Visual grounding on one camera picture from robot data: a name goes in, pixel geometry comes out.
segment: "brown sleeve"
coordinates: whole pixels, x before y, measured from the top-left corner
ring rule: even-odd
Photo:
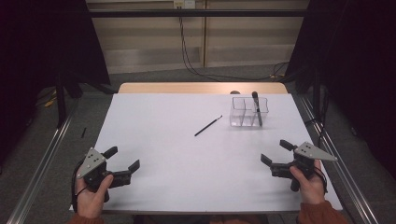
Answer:
[[[70,219],[67,224],[105,224],[101,217],[97,218],[87,218],[81,217],[77,213],[74,214],[72,219]]]
[[[347,224],[347,220],[332,205],[325,201],[320,204],[301,203],[301,211],[298,216],[301,224]]]

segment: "wall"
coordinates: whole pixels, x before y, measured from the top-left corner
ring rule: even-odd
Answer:
[[[89,9],[171,9],[173,1],[87,0]],[[196,1],[208,9],[306,9],[307,0]],[[183,18],[193,67],[287,62],[302,18]],[[101,18],[93,23],[110,74],[183,68],[179,18]]]

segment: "white paper sheet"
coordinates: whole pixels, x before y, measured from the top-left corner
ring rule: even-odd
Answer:
[[[300,193],[290,179],[272,177],[261,154],[292,161],[279,145],[311,142],[289,94],[268,99],[263,127],[232,127],[226,94],[116,94],[95,148],[117,146],[107,170],[126,170],[140,160],[132,184],[110,189],[110,212],[257,213],[297,211]],[[223,117],[199,135],[208,123]],[[332,183],[326,199],[342,209]]]

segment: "transparent container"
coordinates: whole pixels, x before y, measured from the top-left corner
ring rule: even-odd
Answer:
[[[252,97],[234,97],[231,106],[231,126],[262,127],[268,114],[267,98],[258,98],[259,106]]]

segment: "black marker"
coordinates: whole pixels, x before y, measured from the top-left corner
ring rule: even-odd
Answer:
[[[199,133],[203,132],[207,127],[209,127],[210,125],[212,125],[214,122],[218,121],[218,119],[221,119],[222,115],[220,115],[220,117],[216,118],[215,120],[213,120],[212,122],[210,122],[208,125],[206,125],[201,131],[199,131],[198,133],[196,133],[194,136],[198,135]]]
[[[256,91],[251,93],[251,96],[253,97],[254,100],[254,104],[256,104],[256,108],[257,108],[257,115],[259,116],[259,123],[260,126],[262,126],[262,114],[260,112],[260,105],[259,105],[259,94],[257,94]]]

